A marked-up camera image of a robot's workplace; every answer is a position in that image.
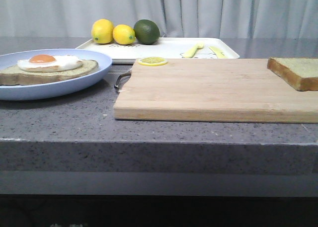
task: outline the yellow lemon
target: yellow lemon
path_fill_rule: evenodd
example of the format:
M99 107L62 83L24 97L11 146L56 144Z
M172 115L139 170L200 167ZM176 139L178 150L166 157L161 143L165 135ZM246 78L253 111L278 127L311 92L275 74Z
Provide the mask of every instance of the yellow lemon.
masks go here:
M91 37L97 44L110 43L113 40L114 24L107 19L97 20L91 29Z
M113 30L114 40L121 45L132 44L135 40L135 31L132 27L120 24Z
M145 57L145 58L137 59L137 62L140 65L154 67L154 66L162 66L166 64L168 61L162 57Z

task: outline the white tray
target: white tray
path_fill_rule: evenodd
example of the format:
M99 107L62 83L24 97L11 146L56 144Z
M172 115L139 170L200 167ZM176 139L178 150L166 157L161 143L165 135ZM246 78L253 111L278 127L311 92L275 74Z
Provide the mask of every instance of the white tray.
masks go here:
M198 42L204 42L205 46L195 54L194 58L217 58L215 53L209 49L214 46L223 51L227 58L239 58L222 40L217 38L172 38L162 37L152 45L143 45L135 42L131 45L119 45L117 43L95 44L92 39L79 45L76 49L85 49L104 53L112 58L114 64L133 64L136 58L141 57L164 57L167 59L182 58L183 52L190 49Z

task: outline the bread slice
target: bread slice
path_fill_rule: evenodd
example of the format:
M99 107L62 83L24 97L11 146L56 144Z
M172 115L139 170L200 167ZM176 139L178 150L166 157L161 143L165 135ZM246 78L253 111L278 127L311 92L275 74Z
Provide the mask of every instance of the bread slice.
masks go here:
M83 60L83 65L79 68L61 72L26 72L17 65L0 70L0 85L31 85L45 84L76 77L84 76L94 72L98 68L95 60Z
M268 59L267 67L298 91L318 90L317 58Z

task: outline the lime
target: lime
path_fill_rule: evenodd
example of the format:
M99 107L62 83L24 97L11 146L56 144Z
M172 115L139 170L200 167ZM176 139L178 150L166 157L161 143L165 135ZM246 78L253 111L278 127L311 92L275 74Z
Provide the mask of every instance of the lime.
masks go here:
M166 64L168 61L162 57L144 57L144 58L137 59L137 62L140 65L154 67L154 66L162 66Z
M97 44L110 43L113 40L114 25L107 19L97 20L91 28L91 37Z
M125 24L117 25L114 28L113 37L121 45L132 44L136 40L133 28Z
M160 31L157 24L147 19L137 21L134 30L136 38L142 44L151 45L160 37Z

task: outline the dark floor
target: dark floor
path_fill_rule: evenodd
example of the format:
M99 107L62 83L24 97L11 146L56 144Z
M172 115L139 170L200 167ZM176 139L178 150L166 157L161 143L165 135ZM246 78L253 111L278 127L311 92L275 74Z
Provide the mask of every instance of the dark floor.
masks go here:
M0 227L318 227L318 198L0 196Z

